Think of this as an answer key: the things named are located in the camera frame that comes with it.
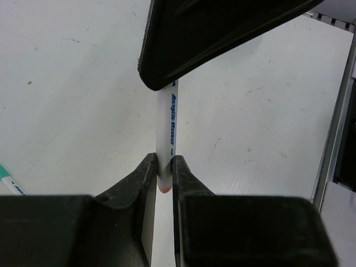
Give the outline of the teal cap white marker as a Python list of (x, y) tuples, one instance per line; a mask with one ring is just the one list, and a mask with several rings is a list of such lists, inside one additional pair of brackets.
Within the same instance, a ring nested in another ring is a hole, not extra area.
[(20, 185), (14, 180), (9, 172), (0, 165), (0, 177), (1, 182), (15, 195), (26, 196), (26, 192), (20, 187)]

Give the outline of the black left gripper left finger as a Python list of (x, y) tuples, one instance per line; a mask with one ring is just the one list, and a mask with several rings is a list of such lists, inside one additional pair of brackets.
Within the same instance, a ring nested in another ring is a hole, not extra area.
[(150, 266), (157, 158), (97, 196), (1, 197), (2, 266)]

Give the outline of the pink cap white marker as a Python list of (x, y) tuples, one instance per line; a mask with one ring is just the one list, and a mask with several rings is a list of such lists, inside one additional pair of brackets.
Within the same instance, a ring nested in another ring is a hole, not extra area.
[(172, 159), (176, 155), (178, 87), (179, 82), (176, 80), (157, 93), (157, 185), (164, 194), (172, 188)]

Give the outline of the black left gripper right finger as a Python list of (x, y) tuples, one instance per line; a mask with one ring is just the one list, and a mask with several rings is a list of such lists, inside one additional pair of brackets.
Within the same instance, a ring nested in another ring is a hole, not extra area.
[(300, 197), (216, 195), (172, 159), (177, 266), (330, 266), (322, 219)]

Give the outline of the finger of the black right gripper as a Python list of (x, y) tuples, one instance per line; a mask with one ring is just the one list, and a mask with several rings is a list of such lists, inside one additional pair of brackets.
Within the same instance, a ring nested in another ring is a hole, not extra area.
[(151, 1), (139, 76), (149, 89), (159, 91), (319, 4), (315, 0)]

